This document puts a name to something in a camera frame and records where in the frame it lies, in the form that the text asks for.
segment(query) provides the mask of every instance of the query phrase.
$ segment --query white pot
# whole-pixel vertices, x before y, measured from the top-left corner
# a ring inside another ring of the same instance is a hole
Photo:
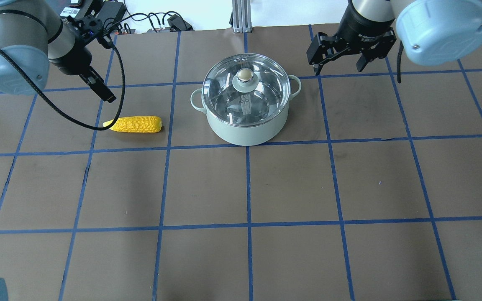
[[[274,67],[281,69],[281,67],[278,64],[274,65]],[[254,74],[254,78],[258,80],[258,76],[256,74]],[[289,84],[289,79],[293,79],[299,84],[298,90],[294,93],[291,93],[291,86]],[[230,79],[230,83],[233,83],[233,86],[238,86],[239,83],[236,84],[233,82],[235,80],[237,80],[237,75],[235,75],[235,78]],[[273,114],[270,114],[268,118],[264,118],[263,120],[256,122],[254,125],[235,124],[234,122],[228,122],[224,118],[219,118],[218,116],[216,116],[216,114],[213,113],[213,110],[209,108],[210,105],[207,105],[207,103],[205,102],[206,95],[204,94],[202,88],[195,90],[191,94],[191,99],[190,99],[191,105],[193,105],[193,108],[195,108],[195,110],[198,110],[206,114],[209,126],[216,133],[216,135],[218,135],[226,142],[232,143],[235,145],[243,145],[243,146],[258,145],[268,141],[272,137],[275,137],[279,133],[279,131],[283,128],[287,120],[287,113],[289,112],[289,101],[291,101],[294,97],[296,97],[299,94],[300,89],[302,88],[302,84],[299,78],[296,76],[287,74],[287,76],[284,76],[284,78],[281,80],[287,81],[287,83],[285,82],[283,83],[283,86],[285,88],[283,89],[283,94],[282,94],[283,97],[287,97],[287,99],[278,99],[277,102],[279,106],[276,108]],[[240,93],[244,93],[244,92],[251,93],[251,91],[255,90],[256,84],[257,82],[252,82],[252,83],[248,82],[243,87],[235,87],[235,88]],[[202,103],[202,107],[199,107],[196,105],[197,100],[195,99],[195,97],[197,96],[197,94],[200,94],[200,97],[201,97],[200,102]]]

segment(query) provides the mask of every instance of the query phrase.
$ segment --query corn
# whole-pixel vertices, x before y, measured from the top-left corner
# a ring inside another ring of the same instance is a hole
[[[103,126],[108,126],[111,122],[113,121],[104,122]],[[157,133],[162,126],[163,122],[157,116],[130,116],[119,118],[111,129],[126,133]]]

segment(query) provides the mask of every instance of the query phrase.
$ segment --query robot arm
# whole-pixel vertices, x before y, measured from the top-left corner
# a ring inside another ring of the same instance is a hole
[[[356,68],[384,59],[397,35],[409,59],[440,65],[460,59],[482,44],[482,0],[349,0],[337,33],[317,33],[306,55],[319,75],[323,65],[362,54]]]
[[[63,23],[44,0],[0,0],[0,49],[40,89],[46,86],[51,62],[64,74],[79,75],[101,99],[112,102],[115,96],[90,66],[92,55],[85,46],[94,38],[102,39],[105,48],[113,44],[103,36],[101,21],[91,17],[87,22],[73,24],[81,27],[83,36]],[[0,90],[9,94],[36,93],[1,55]]]

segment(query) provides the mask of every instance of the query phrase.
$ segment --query black band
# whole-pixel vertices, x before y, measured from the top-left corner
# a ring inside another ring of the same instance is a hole
[[[63,21],[61,20],[61,25],[59,26],[59,30],[48,40],[48,44],[56,40],[60,35],[61,32],[63,32]]]
[[[42,21],[40,21],[40,19],[31,15],[30,13],[26,13],[24,11],[18,11],[18,10],[0,10],[0,15],[2,13],[12,13],[14,15],[23,15],[24,17],[28,17],[29,19],[35,20],[38,24],[42,25],[42,27],[44,27],[46,32],[48,32],[48,27],[46,27],[46,25]]]

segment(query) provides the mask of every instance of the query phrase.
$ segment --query white label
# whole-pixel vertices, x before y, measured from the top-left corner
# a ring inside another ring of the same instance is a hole
[[[75,18],[75,16],[77,16],[78,13],[79,13],[79,8],[64,8],[60,16],[68,17],[69,15],[71,15],[72,18]]]

